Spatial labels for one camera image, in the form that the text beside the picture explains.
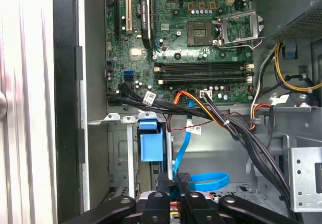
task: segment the sata port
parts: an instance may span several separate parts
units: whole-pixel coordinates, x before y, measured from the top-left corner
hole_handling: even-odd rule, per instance
[[[130,77],[130,76],[124,76],[123,79],[127,82],[131,82],[134,80],[134,77]]]

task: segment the motherboard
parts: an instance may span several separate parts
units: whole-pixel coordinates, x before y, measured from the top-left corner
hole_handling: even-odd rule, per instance
[[[105,2],[108,91],[128,82],[143,97],[150,91],[168,101],[180,90],[217,104],[252,100],[251,48],[220,47],[223,33],[226,42],[252,36],[250,17],[227,17],[249,12],[251,0]]]

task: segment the blue sata port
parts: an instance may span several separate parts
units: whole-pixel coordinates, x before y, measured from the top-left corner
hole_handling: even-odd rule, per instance
[[[134,71],[133,70],[125,70],[123,72],[123,79],[125,81],[132,81],[132,80],[134,80]]]

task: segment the blue drive bay latch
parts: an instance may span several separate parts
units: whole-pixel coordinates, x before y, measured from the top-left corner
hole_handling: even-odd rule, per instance
[[[161,162],[164,160],[164,130],[156,119],[140,120],[141,161]]]

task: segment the cpu socket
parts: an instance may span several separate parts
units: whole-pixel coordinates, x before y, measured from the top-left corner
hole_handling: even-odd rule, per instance
[[[211,22],[188,22],[187,45],[209,46],[212,45]]]

